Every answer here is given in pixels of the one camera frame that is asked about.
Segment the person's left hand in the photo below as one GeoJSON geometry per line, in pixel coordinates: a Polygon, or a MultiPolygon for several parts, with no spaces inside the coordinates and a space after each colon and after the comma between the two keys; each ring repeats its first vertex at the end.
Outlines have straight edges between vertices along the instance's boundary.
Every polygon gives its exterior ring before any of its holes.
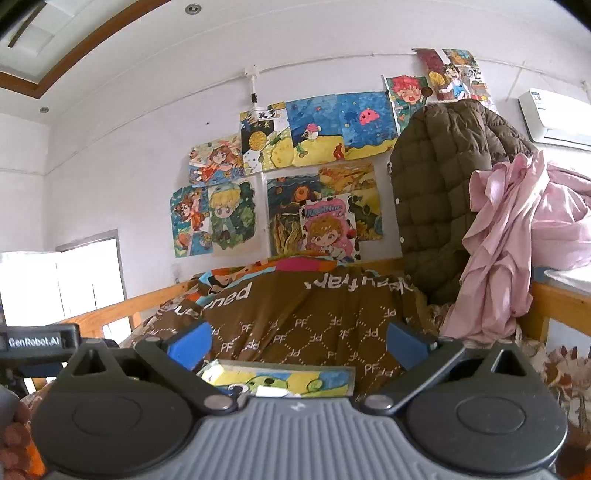
{"type": "Polygon", "coordinates": [[[42,479],[46,468],[31,435],[31,421],[46,391],[24,397],[1,387],[1,478],[42,479]]]}

